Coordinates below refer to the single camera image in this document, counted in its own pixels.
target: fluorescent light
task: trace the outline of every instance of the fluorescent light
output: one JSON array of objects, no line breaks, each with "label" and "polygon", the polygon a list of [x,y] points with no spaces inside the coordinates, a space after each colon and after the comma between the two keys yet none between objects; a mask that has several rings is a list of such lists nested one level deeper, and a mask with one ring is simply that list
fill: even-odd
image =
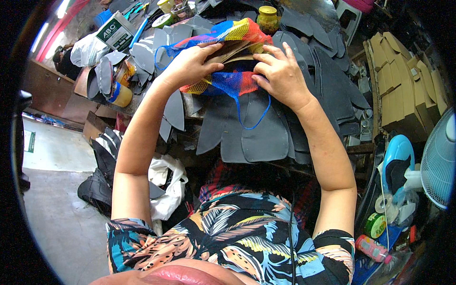
[{"label": "fluorescent light", "polygon": [[56,40],[53,42],[51,48],[49,49],[49,51],[47,51],[46,59],[51,58],[56,53],[56,49],[60,45],[60,42],[62,41],[64,36],[65,36],[65,33],[63,33],[63,31],[60,32],[60,34],[58,34],[58,36],[57,36]]},{"label": "fluorescent light", "polygon": [[40,30],[40,32],[38,33],[38,35],[36,36],[35,42],[33,43],[33,46],[32,46],[32,48],[31,48],[31,52],[32,52],[32,53],[36,51],[36,47],[37,47],[38,44],[40,43],[40,40],[41,40],[41,38],[43,37],[44,32],[46,32],[46,29],[47,29],[48,26],[49,26],[49,23],[45,23],[45,24],[43,25],[43,27],[41,27],[41,30]]},{"label": "fluorescent light", "polygon": [[61,18],[63,18],[63,16],[65,16],[65,12],[67,10],[69,3],[70,3],[70,0],[63,0],[63,2],[60,4],[60,6],[57,10],[57,17],[59,19],[61,19]]}]

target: colorful mesh bag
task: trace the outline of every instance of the colorful mesh bag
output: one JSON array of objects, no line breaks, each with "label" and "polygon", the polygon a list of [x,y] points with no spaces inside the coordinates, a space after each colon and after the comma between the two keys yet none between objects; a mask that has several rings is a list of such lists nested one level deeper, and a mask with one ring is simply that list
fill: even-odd
[{"label": "colorful mesh bag", "polygon": [[[174,43],[169,46],[161,46],[160,48],[164,48],[166,50],[166,54],[171,58],[174,59],[182,50],[194,47],[199,43],[205,42],[224,42],[224,41],[235,41],[235,40],[242,40],[242,41],[250,41],[251,45],[248,47],[248,50],[253,53],[263,53],[263,44],[272,45],[272,38],[271,36],[265,35],[260,29],[258,24],[253,22],[250,18],[245,18],[240,21],[225,21],[219,23],[212,27],[211,32],[209,34],[204,34],[200,36],[194,36],[178,43]],[[157,66],[157,61],[155,58],[155,67],[159,69]],[[243,72],[233,72],[233,73],[226,73],[226,72],[215,72],[212,74],[207,75],[201,81],[192,84],[186,85],[180,88],[182,92],[185,93],[192,93],[192,94],[204,94],[204,95],[217,95],[220,92],[208,92],[207,87],[208,85],[212,85],[230,97],[232,97],[236,101],[236,105],[238,107],[238,115],[240,112],[239,107],[239,100],[238,97],[242,94],[252,92],[257,90],[259,87],[257,83],[252,79],[253,72],[251,71],[243,71]],[[264,117],[266,112],[269,110],[271,103],[271,98],[269,97],[269,105],[264,111],[263,115],[261,116],[258,123],[250,128],[246,128],[243,123],[241,122],[239,116],[239,122],[241,125],[248,130],[255,128]]]}]

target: plastic stool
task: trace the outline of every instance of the plastic stool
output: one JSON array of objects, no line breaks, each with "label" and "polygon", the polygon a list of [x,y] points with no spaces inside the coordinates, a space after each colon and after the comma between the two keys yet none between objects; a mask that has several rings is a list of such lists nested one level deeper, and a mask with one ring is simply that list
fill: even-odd
[{"label": "plastic stool", "polygon": [[352,43],[353,36],[355,35],[356,29],[359,25],[359,21],[361,20],[361,15],[363,13],[355,7],[352,7],[349,4],[345,3],[344,1],[339,1],[336,8],[337,17],[340,19],[343,13],[345,13],[345,11],[349,11],[355,14],[356,16],[354,20],[350,20],[346,29],[342,27],[342,31],[344,31],[348,35],[348,39],[345,41],[345,44],[349,46]]},{"label": "plastic stool", "polygon": [[94,18],[93,18],[93,21],[95,22],[95,25],[100,28],[101,26],[103,26],[104,23],[106,23],[107,20],[109,20],[109,18],[112,17],[112,13],[111,11],[106,10],[106,11],[103,11],[101,12],[100,14],[96,15]]}]

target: black cable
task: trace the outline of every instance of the black cable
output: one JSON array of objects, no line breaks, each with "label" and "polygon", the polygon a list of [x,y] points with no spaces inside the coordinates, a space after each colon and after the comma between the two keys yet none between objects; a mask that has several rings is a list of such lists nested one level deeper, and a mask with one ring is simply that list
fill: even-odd
[{"label": "black cable", "polygon": [[288,223],[288,239],[290,240],[290,256],[291,256],[291,266],[293,267],[293,282],[292,285],[296,284],[296,264],[295,264],[295,253],[293,247],[293,239],[291,237],[291,223],[293,222],[293,215],[295,208],[295,191],[293,191],[293,202],[291,203],[290,209],[290,222]]}]

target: woman's left hand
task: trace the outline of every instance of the woman's left hand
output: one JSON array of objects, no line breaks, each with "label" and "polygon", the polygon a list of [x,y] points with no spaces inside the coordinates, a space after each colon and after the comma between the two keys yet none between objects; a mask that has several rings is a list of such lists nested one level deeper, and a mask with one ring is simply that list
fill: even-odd
[{"label": "woman's left hand", "polygon": [[181,51],[159,78],[173,89],[178,89],[184,85],[196,83],[210,73],[222,70],[224,67],[222,63],[204,63],[209,55],[222,46],[221,43],[204,43]]}]

